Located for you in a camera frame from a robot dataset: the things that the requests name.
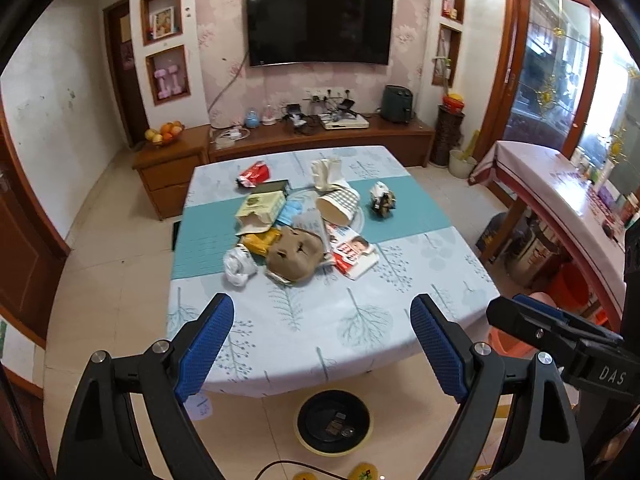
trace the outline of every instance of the blue gripper pad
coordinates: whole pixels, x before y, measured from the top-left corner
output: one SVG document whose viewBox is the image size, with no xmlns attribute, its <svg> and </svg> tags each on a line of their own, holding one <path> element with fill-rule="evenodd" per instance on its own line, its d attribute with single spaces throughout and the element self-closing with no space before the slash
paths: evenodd
<svg viewBox="0 0 640 480">
<path fill-rule="evenodd" d="M 533 298 L 525 296 L 524 294 L 516 294 L 513 297 L 513 301 L 516 301 L 524 306 L 528 306 L 529 308 L 537 310 L 541 314 L 546 314 L 547 316 L 551 316 L 559 321 L 566 321 L 566 317 L 562 313 L 562 310 L 549 306 L 546 303 L 542 303 L 542 301 L 534 300 Z"/>
<path fill-rule="evenodd" d="M 180 402 L 197 394 L 234 323 L 234 302 L 226 294 L 180 360 L 175 395 Z"/>
<path fill-rule="evenodd" d="M 436 374 L 442 391 L 454 397 L 457 403 L 461 403 L 468 394 L 464 363 L 440 323 L 427 309 L 420 296 L 414 298 L 411 303 L 410 319 L 411 326 Z"/>
</svg>

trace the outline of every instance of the checkered paper cup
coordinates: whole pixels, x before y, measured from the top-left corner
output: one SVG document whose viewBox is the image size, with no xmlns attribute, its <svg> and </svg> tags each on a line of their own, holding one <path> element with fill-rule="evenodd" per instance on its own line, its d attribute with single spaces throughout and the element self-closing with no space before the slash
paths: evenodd
<svg viewBox="0 0 640 480">
<path fill-rule="evenodd" d="M 360 206 L 360 195 L 351 188 L 337 189 L 316 199 L 320 216 L 327 222 L 346 227 Z"/>
</svg>

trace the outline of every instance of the wicker basket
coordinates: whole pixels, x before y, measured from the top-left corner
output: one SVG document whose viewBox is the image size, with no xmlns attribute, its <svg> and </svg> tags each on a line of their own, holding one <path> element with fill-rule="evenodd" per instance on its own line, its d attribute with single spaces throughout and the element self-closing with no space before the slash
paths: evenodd
<svg viewBox="0 0 640 480">
<path fill-rule="evenodd" d="M 436 138 L 429 160 L 434 166 L 446 168 L 449 166 L 449 152 L 460 140 L 460 124 L 465 118 L 462 112 L 451 114 L 443 105 L 438 106 L 438 122 L 436 123 Z"/>
</svg>

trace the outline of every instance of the pink wallpaper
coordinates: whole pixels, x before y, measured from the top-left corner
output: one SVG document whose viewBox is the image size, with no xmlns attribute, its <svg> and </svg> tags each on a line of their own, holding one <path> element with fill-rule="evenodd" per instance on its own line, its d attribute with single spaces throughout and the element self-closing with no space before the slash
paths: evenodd
<svg viewBox="0 0 640 480">
<path fill-rule="evenodd" d="M 420 88 L 430 0 L 394 0 L 391 53 L 388 66 L 309 63 L 250 68 L 245 66 L 234 84 L 211 111 L 215 126 L 244 118 L 249 107 L 262 113 L 300 102 L 303 88 L 341 86 L 352 91 L 354 109 L 372 112 L 380 106 L 387 84 Z M 235 74 L 246 51 L 244 0 L 196 0 L 198 44 L 207 103 Z"/>
</svg>

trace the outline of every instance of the black flat-screen tv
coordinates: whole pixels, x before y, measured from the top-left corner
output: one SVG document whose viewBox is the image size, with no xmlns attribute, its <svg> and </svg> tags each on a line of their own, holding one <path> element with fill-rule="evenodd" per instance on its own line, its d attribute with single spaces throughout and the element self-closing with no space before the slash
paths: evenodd
<svg viewBox="0 0 640 480">
<path fill-rule="evenodd" d="M 246 0 L 251 66 L 389 63 L 394 0 Z"/>
</svg>

